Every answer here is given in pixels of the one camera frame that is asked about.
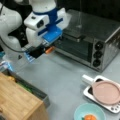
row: blue gripper pad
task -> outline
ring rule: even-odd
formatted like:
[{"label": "blue gripper pad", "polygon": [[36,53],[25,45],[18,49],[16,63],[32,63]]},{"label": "blue gripper pad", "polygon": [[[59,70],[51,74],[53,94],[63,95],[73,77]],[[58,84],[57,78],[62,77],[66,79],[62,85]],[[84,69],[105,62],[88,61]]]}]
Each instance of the blue gripper pad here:
[{"label": "blue gripper pad", "polygon": [[62,30],[57,26],[52,27],[42,38],[52,43],[62,35]]}]

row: cable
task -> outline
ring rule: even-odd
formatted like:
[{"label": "cable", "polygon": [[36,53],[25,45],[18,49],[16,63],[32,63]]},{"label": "cable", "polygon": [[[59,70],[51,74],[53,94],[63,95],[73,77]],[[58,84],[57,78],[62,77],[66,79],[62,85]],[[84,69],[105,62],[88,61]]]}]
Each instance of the cable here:
[{"label": "cable", "polygon": [[9,48],[10,50],[12,50],[12,51],[14,51],[14,52],[18,52],[18,53],[27,52],[27,50],[26,50],[26,51],[17,51],[17,50],[12,49],[11,47],[9,47],[9,46],[2,40],[1,36],[0,36],[0,40],[2,41],[2,43],[3,43],[7,48]]},{"label": "cable", "polygon": [[2,7],[1,7],[1,9],[0,9],[0,15],[1,15],[1,13],[2,13],[2,10],[3,10],[3,7],[4,7],[5,2],[6,2],[6,0],[4,0],[3,3],[2,3]]}]

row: oven door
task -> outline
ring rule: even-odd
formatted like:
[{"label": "oven door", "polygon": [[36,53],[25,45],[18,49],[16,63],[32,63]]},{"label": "oven door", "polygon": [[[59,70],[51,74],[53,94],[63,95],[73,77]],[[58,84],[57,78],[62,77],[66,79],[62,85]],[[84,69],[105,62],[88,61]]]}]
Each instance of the oven door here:
[{"label": "oven door", "polygon": [[55,42],[55,46],[58,52],[90,66],[92,62],[93,42],[93,38],[85,35],[76,38],[64,34],[61,40]]}]

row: gray countertop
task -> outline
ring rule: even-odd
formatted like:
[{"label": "gray countertop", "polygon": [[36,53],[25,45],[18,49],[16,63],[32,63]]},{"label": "gray countertop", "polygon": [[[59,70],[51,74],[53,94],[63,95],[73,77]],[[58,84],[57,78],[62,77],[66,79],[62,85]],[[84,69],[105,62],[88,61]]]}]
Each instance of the gray countertop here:
[{"label": "gray countertop", "polygon": [[[93,103],[83,95],[87,87],[82,75],[91,77],[103,75],[120,83],[120,54],[103,73],[98,73],[58,53],[42,55],[17,73],[20,77],[48,94],[51,105],[48,108],[50,120],[73,120],[76,108],[83,103]],[[119,120],[103,108],[107,120]]]}]

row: wooden block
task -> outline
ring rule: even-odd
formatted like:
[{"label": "wooden block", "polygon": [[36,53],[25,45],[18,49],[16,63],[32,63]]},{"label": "wooden block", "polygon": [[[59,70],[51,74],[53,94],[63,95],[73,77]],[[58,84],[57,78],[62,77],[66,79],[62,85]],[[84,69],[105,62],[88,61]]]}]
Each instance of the wooden block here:
[{"label": "wooden block", "polygon": [[48,120],[43,101],[0,73],[0,108],[8,120]]}]

